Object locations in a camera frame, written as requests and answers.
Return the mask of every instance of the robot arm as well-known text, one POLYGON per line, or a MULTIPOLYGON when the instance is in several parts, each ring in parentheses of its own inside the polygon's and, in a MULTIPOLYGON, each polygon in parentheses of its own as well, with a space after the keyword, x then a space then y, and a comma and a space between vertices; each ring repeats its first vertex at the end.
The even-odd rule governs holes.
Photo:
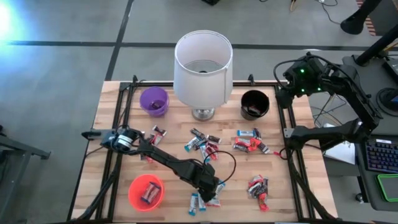
POLYGON ((116 131, 108 133, 101 145, 121 154, 130 156, 141 154, 167 166, 173 170, 175 175, 180 177, 180 180, 198 189, 205 202, 216 195, 215 191, 219 184, 219 178, 215 177, 215 170, 210 164, 204 164, 196 159, 177 159, 153 146, 148 139, 144 139, 144 135, 138 130, 126 128, 120 133, 116 131), (137 139, 139 140, 137 149, 131 149, 134 147, 133 142, 137 139))
POLYGON ((358 74, 354 67, 335 65, 310 53, 296 60, 284 73, 289 84, 282 86, 281 91, 276 94, 277 101, 283 108, 292 104, 294 96, 310 96, 327 91, 331 95, 345 97, 358 119, 334 128, 309 129, 297 126, 294 129, 285 129, 287 147, 301 149, 308 140, 321 139, 326 142, 327 148, 331 148, 343 141, 361 142, 369 137, 382 116, 370 102, 370 96, 352 78, 356 75, 358 74), (326 65, 322 65, 319 59, 324 60, 326 65))

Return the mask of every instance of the gray floor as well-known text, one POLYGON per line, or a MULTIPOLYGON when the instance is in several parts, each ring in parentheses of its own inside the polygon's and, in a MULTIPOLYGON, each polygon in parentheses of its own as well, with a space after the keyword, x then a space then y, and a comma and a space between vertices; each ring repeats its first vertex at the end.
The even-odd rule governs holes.
MULTIPOLYGON (((12 29, 0 37, 115 42, 126 4, 127 0, 8 2, 12 29)), ((199 0, 135 0, 123 40, 172 43, 197 29, 218 31, 233 44, 369 46, 378 38, 366 29, 357 36, 345 34, 328 21, 315 1, 298 1, 294 12, 289 12, 289 4, 290 0, 221 0, 210 7, 199 0)), ((355 0, 347 0, 328 10, 334 20, 342 21, 357 8, 355 0)), ((10 209, 10 220, 49 223, 66 219, 87 144, 80 133, 93 123, 112 52, 113 47, 0 45, 0 124, 9 137, 52 151, 48 161, 32 159, 10 209)), ((253 73, 256 79, 273 80, 277 62, 305 52, 237 49, 234 79, 253 73)), ((313 53, 340 63, 343 56, 360 52, 313 53)), ((172 74, 173 49, 126 47, 120 50, 112 80, 130 80, 133 75, 172 80, 172 74)), ((321 107, 326 97, 312 96, 311 105, 321 107)), ((347 106, 334 113, 342 120, 354 116, 347 106)), ((398 220, 398 213, 377 212, 353 201, 351 194, 359 192, 356 179, 331 177, 330 182, 341 218, 398 220)))

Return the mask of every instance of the red bowl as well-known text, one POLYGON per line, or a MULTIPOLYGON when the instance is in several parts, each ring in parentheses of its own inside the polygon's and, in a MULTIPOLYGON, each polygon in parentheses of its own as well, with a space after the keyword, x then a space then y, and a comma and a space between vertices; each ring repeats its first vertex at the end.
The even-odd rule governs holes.
POLYGON ((149 212, 160 205, 164 196, 164 185, 163 182, 155 175, 144 174, 135 178, 129 188, 129 201, 133 208, 140 212, 149 212), (150 182, 153 182, 160 186, 160 193, 157 194, 152 203, 147 204, 141 200, 141 196, 144 194, 146 188, 150 182))

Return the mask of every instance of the white lampshade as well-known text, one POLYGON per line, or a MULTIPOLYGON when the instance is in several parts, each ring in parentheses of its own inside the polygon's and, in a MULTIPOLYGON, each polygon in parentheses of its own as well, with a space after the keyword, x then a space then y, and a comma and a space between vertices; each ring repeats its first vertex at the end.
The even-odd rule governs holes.
POLYGON ((183 36, 174 55, 174 92, 179 100, 204 110, 226 103, 233 87, 232 59, 231 43, 217 32, 198 30, 183 36))

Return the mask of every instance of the wooden table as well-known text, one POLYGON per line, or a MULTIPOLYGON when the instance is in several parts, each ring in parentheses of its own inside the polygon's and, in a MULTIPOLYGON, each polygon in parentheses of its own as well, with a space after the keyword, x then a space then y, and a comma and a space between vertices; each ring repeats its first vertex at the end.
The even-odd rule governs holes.
MULTIPOLYGON (((189 132, 190 129, 197 128, 205 134, 219 136, 222 138, 220 149, 231 152, 237 160, 236 172, 227 181, 226 187, 220 193, 221 208, 208 208, 206 212, 198 212, 195 217, 192 217, 188 214, 190 196, 191 193, 195 192, 191 185, 179 180, 170 169, 161 164, 156 162, 148 164, 146 161, 140 161, 139 156, 123 156, 114 222, 297 221, 287 162, 273 154, 264 155, 260 151, 246 154, 232 149, 236 130, 250 130, 252 128, 258 128, 261 131, 263 142, 272 151, 279 151, 284 147, 274 87, 234 87, 228 103, 217 108, 214 118, 206 122, 194 120, 191 115, 191 108, 178 100, 172 87, 165 88, 170 98, 167 114, 162 118, 150 117, 139 106, 139 97, 144 89, 138 88, 133 96, 129 117, 130 127, 145 131, 148 134, 155 124, 162 129, 166 129, 167 135, 158 147, 179 159, 196 158, 202 160, 198 151, 188 153, 183 148, 193 137, 189 132), (240 115, 240 99, 243 93, 252 89, 263 91, 269 97, 271 103, 269 111, 264 117, 256 121, 246 121, 240 115), (153 212, 137 212, 130 206, 127 199, 127 191, 131 182, 142 174, 155 174, 164 181, 164 200, 160 207, 153 212), (269 178, 267 204, 270 210, 268 212, 260 212, 257 200, 250 198, 246 192, 248 180, 258 174, 269 178)), ((95 129, 111 128, 118 90, 119 82, 104 83, 93 126, 95 129)), ((307 97, 294 100, 294 113, 297 125, 313 126, 307 97)), ((99 143, 99 141, 90 142, 87 152, 98 148, 99 143)), ((337 216, 321 151, 306 146, 303 149, 303 157, 311 190, 320 203, 332 215, 337 216)), ((105 158, 105 149, 86 158, 72 218, 81 215, 98 193, 105 158)), ((233 168, 233 160, 226 154, 220 154, 219 159, 211 161, 211 164, 216 170, 216 176, 220 179, 229 176, 233 168)), ((304 214, 307 215, 305 197, 301 191, 300 198, 305 211, 304 214)), ((106 201, 105 211, 108 211, 107 204, 106 201)))

